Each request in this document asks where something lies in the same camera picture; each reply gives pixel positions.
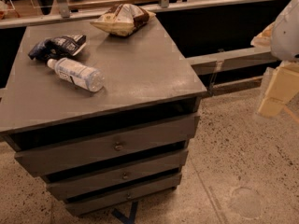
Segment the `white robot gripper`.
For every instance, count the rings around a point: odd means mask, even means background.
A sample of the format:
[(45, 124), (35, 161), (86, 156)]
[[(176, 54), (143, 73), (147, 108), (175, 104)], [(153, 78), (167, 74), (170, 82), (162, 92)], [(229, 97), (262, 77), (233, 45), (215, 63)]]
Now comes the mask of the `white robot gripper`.
[(266, 72), (265, 90), (257, 113), (266, 118), (278, 115), (299, 92), (299, 0), (291, 0), (270, 23), (250, 41), (253, 47), (269, 47), (283, 61)]

